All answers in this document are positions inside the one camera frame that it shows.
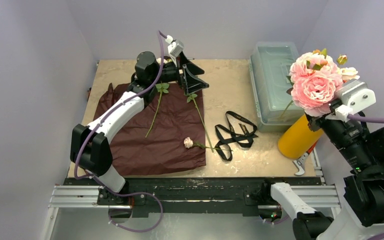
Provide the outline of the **dark red wrapping paper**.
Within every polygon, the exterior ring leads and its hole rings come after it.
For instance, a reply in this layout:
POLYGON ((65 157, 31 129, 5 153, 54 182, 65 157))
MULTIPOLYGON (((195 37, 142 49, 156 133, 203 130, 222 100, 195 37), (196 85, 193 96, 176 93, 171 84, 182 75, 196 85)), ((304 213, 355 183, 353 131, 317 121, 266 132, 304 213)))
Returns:
POLYGON ((204 101, 201 91, 187 101, 182 89, 171 84, 161 98, 154 126, 146 138, 158 104, 159 93, 152 102, 114 136, 110 143, 112 164, 123 176, 148 176, 194 170, 206 165, 206 151, 186 148, 184 139, 205 143, 202 124, 204 101))

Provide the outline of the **black printed ribbon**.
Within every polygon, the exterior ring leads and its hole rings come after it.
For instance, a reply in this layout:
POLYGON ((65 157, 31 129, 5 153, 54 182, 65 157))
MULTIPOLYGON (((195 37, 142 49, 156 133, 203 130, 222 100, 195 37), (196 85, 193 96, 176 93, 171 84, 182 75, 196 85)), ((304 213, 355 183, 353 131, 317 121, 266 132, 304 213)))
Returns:
POLYGON ((218 142, 215 145, 215 150, 222 160, 230 162, 233 159, 233 152, 229 144, 237 143, 241 148, 251 148, 254 144, 254 138, 258 137, 256 135, 258 126, 233 111, 226 111, 225 117, 228 127, 221 124, 214 126, 215 134, 218 139, 218 142), (235 132, 235 129, 229 120, 229 116, 239 120, 238 124, 242 133, 235 132))

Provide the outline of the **small cream rose stem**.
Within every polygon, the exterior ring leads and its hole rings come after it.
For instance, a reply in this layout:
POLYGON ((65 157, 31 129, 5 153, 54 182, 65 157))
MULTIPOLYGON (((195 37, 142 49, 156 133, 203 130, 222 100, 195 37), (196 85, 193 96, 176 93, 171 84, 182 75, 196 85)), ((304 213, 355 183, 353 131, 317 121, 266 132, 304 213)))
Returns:
POLYGON ((211 149, 211 150, 220 150, 220 151, 224 151, 224 152, 231 152, 231 150, 228 150, 228 149, 222 149, 220 147, 210 147, 210 146, 206 146, 205 144, 203 143, 199 143, 199 142, 196 142, 196 141, 193 141, 190 137, 186 137, 184 140, 183 140, 183 145, 185 148, 187 149, 191 149, 192 147, 198 147, 198 148, 201 148, 201 149, 211 149))

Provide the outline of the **pink peony flower stem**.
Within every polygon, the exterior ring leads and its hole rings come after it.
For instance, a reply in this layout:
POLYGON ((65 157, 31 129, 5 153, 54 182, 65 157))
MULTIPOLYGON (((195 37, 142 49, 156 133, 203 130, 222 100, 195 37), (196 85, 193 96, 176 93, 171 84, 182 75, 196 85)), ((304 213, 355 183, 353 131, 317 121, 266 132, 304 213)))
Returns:
POLYGON ((291 104, 304 110, 311 117, 321 117, 331 112, 329 103, 344 83, 340 69, 327 49, 314 50, 298 57, 286 76, 291 88, 291 104))

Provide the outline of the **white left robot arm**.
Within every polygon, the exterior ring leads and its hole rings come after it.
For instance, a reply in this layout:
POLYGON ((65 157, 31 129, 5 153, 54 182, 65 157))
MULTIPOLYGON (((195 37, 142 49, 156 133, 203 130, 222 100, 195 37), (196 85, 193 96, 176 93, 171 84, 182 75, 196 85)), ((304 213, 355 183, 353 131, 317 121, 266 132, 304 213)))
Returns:
POLYGON ((183 52, 168 63, 157 60, 150 51, 141 52, 136 57, 130 84, 120 99, 94 121, 73 128, 69 159, 74 168, 84 169, 87 172, 84 178, 95 179, 107 188, 110 199, 116 204, 126 203, 129 191, 125 188, 125 178, 113 166, 111 141, 128 121, 152 102, 158 90, 157 84, 176 82, 185 95, 195 95, 209 87, 199 78, 204 73, 183 52))

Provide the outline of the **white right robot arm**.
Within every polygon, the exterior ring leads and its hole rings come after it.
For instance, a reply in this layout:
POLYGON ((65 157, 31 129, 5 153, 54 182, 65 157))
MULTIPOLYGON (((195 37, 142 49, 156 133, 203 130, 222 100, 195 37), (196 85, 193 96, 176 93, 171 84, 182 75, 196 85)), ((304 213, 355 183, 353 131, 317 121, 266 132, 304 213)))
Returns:
POLYGON ((322 130, 351 166, 344 178, 346 205, 335 218, 305 203, 285 182, 265 181, 260 196, 277 202, 292 219, 297 240, 384 239, 384 118, 359 112, 347 121, 307 117, 309 129, 322 130))

